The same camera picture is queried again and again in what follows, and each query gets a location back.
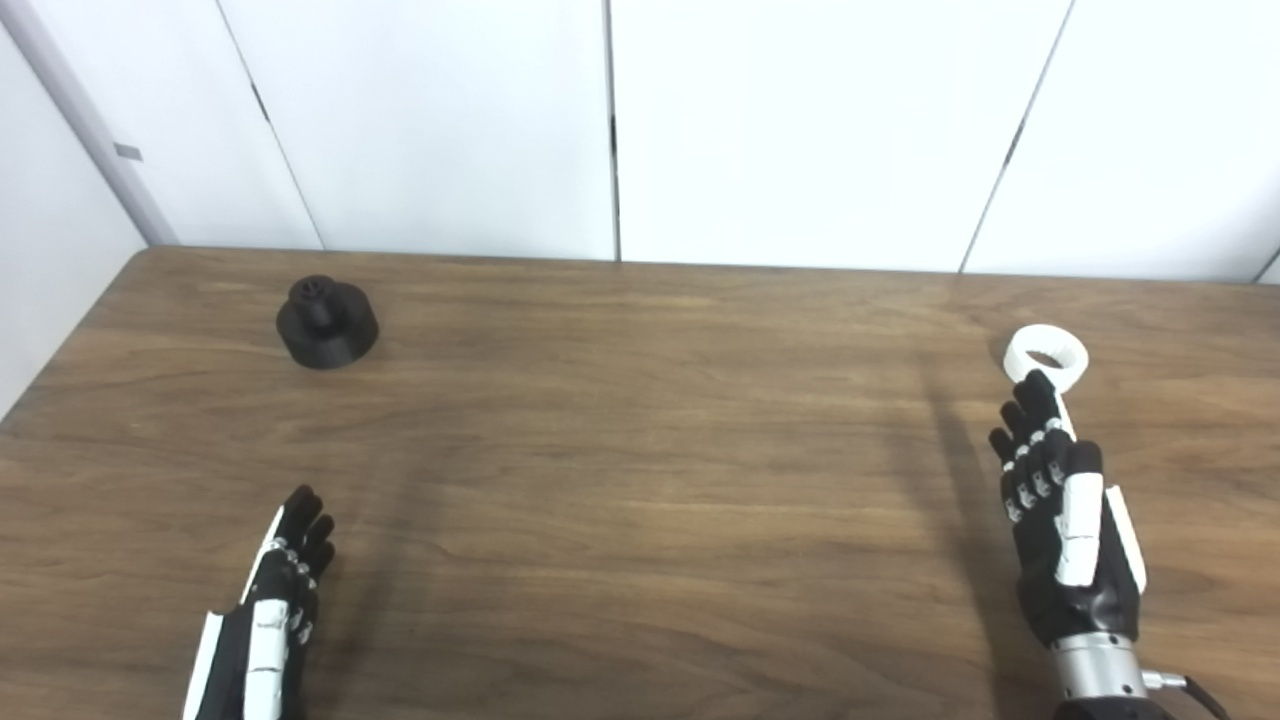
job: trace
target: wood grain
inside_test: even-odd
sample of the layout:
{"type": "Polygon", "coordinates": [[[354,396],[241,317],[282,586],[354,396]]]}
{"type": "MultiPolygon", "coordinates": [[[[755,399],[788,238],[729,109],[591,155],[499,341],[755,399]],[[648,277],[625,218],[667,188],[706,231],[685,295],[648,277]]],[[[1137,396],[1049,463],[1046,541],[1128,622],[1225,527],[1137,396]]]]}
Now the wood grain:
{"type": "Polygon", "coordinates": [[[0,424],[4,715],[177,717],[306,482],[316,720],[1048,717],[983,441],[1030,322],[1093,355],[1144,661],[1268,717],[1280,288],[187,249],[0,424]],[[274,332],[314,272],[381,320],[343,370],[274,332]]]}

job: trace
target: white panel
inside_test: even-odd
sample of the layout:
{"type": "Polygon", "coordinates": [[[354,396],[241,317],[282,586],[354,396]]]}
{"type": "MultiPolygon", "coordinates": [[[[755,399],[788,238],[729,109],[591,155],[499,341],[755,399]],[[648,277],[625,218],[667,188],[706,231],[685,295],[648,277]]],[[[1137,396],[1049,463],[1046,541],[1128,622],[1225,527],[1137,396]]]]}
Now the white panel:
{"type": "Polygon", "coordinates": [[[616,0],[627,260],[960,266],[1066,0],[616,0]]]}
{"type": "Polygon", "coordinates": [[[223,6],[328,247],[613,258],[600,3],[223,6]]]}
{"type": "Polygon", "coordinates": [[[132,165],[177,242],[320,247],[214,0],[0,1],[40,26],[24,27],[36,53],[69,73],[55,91],[92,105],[93,140],[132,165]]]}
{"type": "Polygon", "coordinates": [[[145,247],[0,28],[0,416],[145,247]]]}
{"type": "Polygon", "coordinates": [[[966,270],[1252,281],[1277,88],[1280,3],[1078,0],[966,270]]]}

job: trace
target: white plastic ring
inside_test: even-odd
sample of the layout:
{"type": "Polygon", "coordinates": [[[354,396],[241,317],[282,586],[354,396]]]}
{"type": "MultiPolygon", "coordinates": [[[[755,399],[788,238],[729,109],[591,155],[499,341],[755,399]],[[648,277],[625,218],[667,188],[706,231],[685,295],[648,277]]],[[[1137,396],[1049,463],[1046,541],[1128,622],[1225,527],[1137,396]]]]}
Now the white plastic ring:
{"type": "Polygon", "coordinates": [[[1009,341],[1005,351],[1005,373],[1015,383],[1027,373],[1042,370],[1057,392],[1065,393],[1084,375],[1089,366],[1089,351],[1078,337],[1055,325],[1027,325],[1009,341]],[[1046,365],[1032,356],[1039,352],[1053,359],[1060,366],[1046,365]]]}

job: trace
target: silver cylindrical joint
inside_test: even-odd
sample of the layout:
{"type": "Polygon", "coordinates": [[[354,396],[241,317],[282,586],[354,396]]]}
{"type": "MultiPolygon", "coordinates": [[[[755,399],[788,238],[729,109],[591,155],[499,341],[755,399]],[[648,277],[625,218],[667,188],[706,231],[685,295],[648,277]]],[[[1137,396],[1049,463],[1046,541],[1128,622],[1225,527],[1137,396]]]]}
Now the silver cylindrical joint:
{"type": "Polygon", "coordinates": [[[1133,643],[1112,633],[1084,633],[1050,646],[1069,698],[1147,697],[1133,643]]]}

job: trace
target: black 3d-printed part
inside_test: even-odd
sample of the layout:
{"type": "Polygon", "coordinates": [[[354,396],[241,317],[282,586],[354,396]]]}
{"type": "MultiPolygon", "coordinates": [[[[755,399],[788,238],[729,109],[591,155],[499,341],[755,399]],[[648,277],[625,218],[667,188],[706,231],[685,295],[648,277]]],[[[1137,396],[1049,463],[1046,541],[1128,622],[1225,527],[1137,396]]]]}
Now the black 3d-printed part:
{"type": "Polygon", "coordinates": [[[365,292],[326,275],[293,283],[275,329],[298,365],[316,370],[349,365],[378,340],[378,319],[365,292]]]}

